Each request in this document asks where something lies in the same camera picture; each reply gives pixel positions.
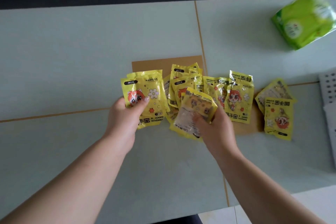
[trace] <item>hand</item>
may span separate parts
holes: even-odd
[[[119,98],[110,109],[103,138],[112,138],[118,142],[120,150],[127,154],[133,147],[139,117],[148,102],[149,97],[145,97],[136,106],[126,108],[124,97]]]
[[[198,113],[194,114],[194,122],[205,145],[217,162],[230,154],[241,154],[236,143],[232,121],[222,108],[217,108],[211,124],[208,124]]]

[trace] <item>green plastic bag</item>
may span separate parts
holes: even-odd
[[[336,13],[326,0],[296,0],[271,19],[295,50],[336,29]]]

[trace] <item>white flower print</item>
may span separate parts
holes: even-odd
[[[156,91],[156,89],[150,89],[148,95],[150,96],[151,99],[153,98],[158,98],[159,92]]]
[[[245,93],[245,95],[244,95],[244,100],[245,100],[245,101],[248,101],[249,99],[250,99],[249,94]]]
[[[268,127],[272,127],[272,126],[273,126],[273,120],[271,120],[271,119],[267,119],[267,121],[266,121],[266,125],[267,125]]]

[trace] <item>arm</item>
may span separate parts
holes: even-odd
[[[223,109],[217,109],[212,124],[198,115],[194,121],[252,223],[325,223],[242,155]]]
[[[126,109],[120,98],[111,107],[103,137],[0,224],[94,223],[133,146],[139,116],[148,101],[145,98]]]

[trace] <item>person's left hand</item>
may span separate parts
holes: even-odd
[[[108,124],[103,137],[118,142],[120,150],[127,154],[133,147],[139,117],[148,102],[149,97],[146,97],[134,107],[126,108],[124,97],[119,98],[110,109]]]

